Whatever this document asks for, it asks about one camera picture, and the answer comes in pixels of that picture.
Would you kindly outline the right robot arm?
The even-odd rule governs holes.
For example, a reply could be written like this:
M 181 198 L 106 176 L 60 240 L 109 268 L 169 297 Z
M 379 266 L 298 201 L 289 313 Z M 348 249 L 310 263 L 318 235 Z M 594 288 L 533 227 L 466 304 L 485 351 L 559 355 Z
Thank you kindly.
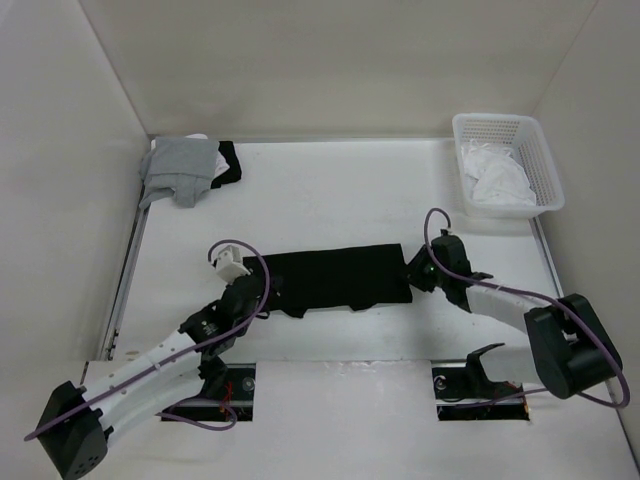
M 559 399 L 624 377 L 620 355 L 586 297 L 554 299 L 499 284 L 492 275 L 472 270 L 455 235 L 445 233 L 423 245 L 406 267 L 406 277 L 422 292 L 439 289 L 456 307 L 524 332 L 529 341 L 524 370 Z

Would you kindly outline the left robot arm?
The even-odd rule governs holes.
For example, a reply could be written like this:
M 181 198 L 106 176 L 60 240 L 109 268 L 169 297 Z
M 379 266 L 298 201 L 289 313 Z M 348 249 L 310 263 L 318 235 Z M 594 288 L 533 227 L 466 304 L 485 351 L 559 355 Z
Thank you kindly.
M 63 479 L 80 479 L 142 421 L 169 417 L 180 402 L 221 393 L 228 368 L 222 353 L 261 313 L 270 280 L 244 275 L 220 299 L 192 314 L 159 345 L 96 382 L 66 381 L 49 396 L 32 437 Z

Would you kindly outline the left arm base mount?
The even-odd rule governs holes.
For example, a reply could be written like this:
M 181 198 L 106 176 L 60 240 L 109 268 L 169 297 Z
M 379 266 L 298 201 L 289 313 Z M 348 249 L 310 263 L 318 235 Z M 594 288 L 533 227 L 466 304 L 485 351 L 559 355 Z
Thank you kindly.
M 222 426 L 232 420 L 232 415 L 220 406 L 224 403 L 234 410 L 238 422 L 251 422 L 256 373 L 255 363 L 227 364 L 221 380 L 207 380 L 196 397 L 165 409 L 162 415 L 175 415 L 199 423 Z M 170 418 L 163 416 L 162 421 L 170 421 Z

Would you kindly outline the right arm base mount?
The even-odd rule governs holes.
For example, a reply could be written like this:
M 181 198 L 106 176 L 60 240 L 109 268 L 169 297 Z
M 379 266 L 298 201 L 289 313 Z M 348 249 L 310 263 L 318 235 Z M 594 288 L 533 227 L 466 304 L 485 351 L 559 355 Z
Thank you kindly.
M 463 362 L 432 364 L 436 414 L 440 421 L 528 421 L 529 409 L 521 384 L 491 381 L 481 357 L 503 343 L 469 353 Z

